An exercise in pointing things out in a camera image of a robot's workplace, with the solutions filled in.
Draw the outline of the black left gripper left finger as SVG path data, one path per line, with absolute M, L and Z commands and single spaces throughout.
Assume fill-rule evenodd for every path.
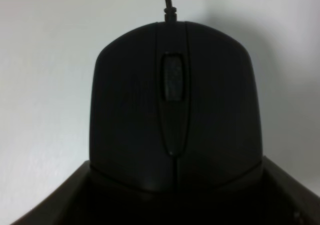
M 14 225 L 98 225 L 96 195 L 105 175 L 85 161 L 55 191 Z

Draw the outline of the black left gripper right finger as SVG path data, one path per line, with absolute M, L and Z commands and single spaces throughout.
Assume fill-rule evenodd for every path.
M 245 190 L 239 204 L 241 225 L 318 225 L 320 197 L 269 158 L 262 177 Z

